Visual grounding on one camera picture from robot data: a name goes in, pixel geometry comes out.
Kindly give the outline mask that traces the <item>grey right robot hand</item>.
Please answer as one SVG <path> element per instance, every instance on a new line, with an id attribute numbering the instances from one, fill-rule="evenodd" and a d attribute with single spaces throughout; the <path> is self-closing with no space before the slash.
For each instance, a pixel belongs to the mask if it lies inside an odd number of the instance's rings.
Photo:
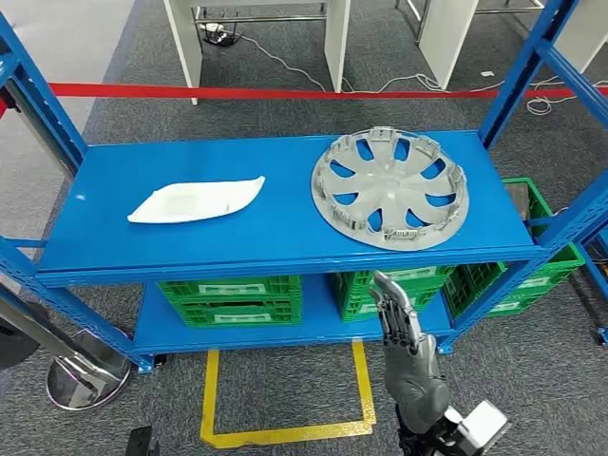
<path id="1" fill-rule="evenodd" d="M 424 434 L 447 411 L 450 392 L 440 373 L 436 341 L 425 333 L 410 299 L 397 282 L 376 271 L 369 294 L 383 332 L 384 381 L 404 425 Z"/>

